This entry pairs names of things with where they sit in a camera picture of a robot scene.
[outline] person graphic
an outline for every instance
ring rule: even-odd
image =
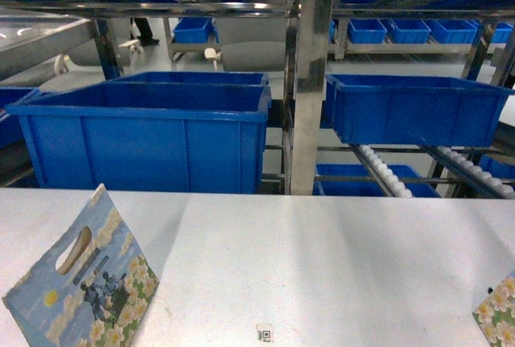
[[[109,277],[108,272],[104,272],[102,277],[105,280],[104,286],[102,287],[102,292],[104,296],[112,296],[114,292],[123,285],[123,279],[127,276],[127,273],[124,273],[120,279],[116,279],[114,276]]]
[[[95,287],[93,284],[88,286],[86,282],[82,282],[80,289],[84,291],[84,301],[91,305],[95,320],[100,319],[104,322],[108,321],[104,313],[104,309],[106,309],[105,301],[101,300],[101,296],[98,294],[97,287]]]

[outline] stainless steel post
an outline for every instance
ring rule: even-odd
[[[170,48],[171,43],[173,42],[173,37],[171,35],[171,28],[170,28],[170,19],[168,17],[163,17],[163,24],[164,24],[164,36],[167,41],[168,58],[170,59],[170,61],[173,61],[174,52]]]
[[[97,44],[98,56],[104,71],[106,80],[116,79],[123,73],[123,67],[118,63],[120,53],[113,32],[113,25],[109,19],[97,19]]]
[[[347,30],[348,30],[348,19],[338,20],[338,37],[336,39],[336,53],[335,60],[340,61],[345,57],[347,51]]]
[[[496,28],[497,23],[492,22],[482,22],[477,27],[476,37],[468,53],[467,63],[465,63],[465,68],[461,75],[462,79],[477,80]]]
[[[290,4],[298,4],[299,0],[287,0]],[[286,20],[286,67],[284,70],[284,92],[282,95],[282,162],[281,173],[285,174],[284,193],[290,194],[291,182],[291,121],[290,101],[295,91],[295,54],[297,52],[297,31],[299,19]]]
[[[301,0],[291,194],[311,195],[328,58],[332,0]]]
[[[513,88],[515,84],[515,76],[513,68],[515,67],[515,28],[509,36],[506,48],[502,53],[501,61],[497,65],[496,72],[492,78],[492,85]]]

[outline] metal rail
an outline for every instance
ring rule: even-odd
[[[366,169],[366,171],[370,174],[370,176],[377,182],[379,185],[379,188],[385,194],[385,196],[397,196],[397,193],[393,188],[390,187],[388,182],[386,182],[381,174],[379,174],[379,171],[376,170],[376,168],[373,166],[373,163],[370,162],[369,158],[366,157],[361,152],[361,148],[359,146],[351,145],[352,151],[356,155],[356,157],[359,159],[363,167]]]
[[[485,196],[487,198],[497,198],[504,199],[505,196],[497,191],[495,188],[486,184],[485,182],[479,180],[477,177],[470,174],[466,171],[460,163],[448,158],[445,156],[438,148],[436,147],[424,147],[426,152],[431,155],[436,161],[441,163],[444,167],[446,167],[450,172],[458,176],[461,180],[467,183],[471,188],[476,190],[480,195]]]

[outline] white table surface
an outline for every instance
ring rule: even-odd
[[[91,192],[0,190],[0,293]],[[111,192],[161,279],[136,346],[487,347],[471,312],[515,269],[515,202]],[[27,345],[0,306],[0,345]]]

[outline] gray floor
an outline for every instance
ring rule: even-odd
[[[171,19],[171,28],[177,20]],[[133,56],[134,61],[126,69],[126,74],[145,71],[209,71],[213,72],[214,67],[204,58],[202,53],[186,54],[176,64],[168,59],[165,45],[164,27],[162,19],[150,19],[150,25],[154,37],[160,39],[160,45],[145,48],[141,55]],[[356,73],[356,74],[401,74],[407,76],[454,76],[460,77],[464,68],[465,56],[408,56],[408,55],[349,55],[344,62],[328,62],[328,73]],[[82,68],[70,64],[72,72],[82,72],[90,75],[89,81],[101,81],[101,69]],[[494,73],[494,68],[485,64],[480,73],[479,80],[488,83]],[[273,98],[282,98],[283,72],[270,72]],[[63,84],[64,87],[73,85],[81,86],[80,81],[70,78],[70,82]],[[267,132],[268,144],[281,144],[280,129],[269,129]],[[319,134],[320,146],[338,146],[339,139],[332,130],[321,130]],[[380,157],[389,164],[408,164],[419,174],[426,176],[431,159],[428,155],[420,154],[381,154]],[[358,163],[356,157],[347,153],[320,152],[319,163]],[[265,153],[264,172],[280,172],[281,155],[280,151],[267,151]],[[439,187],[443,193],[445,187]]]

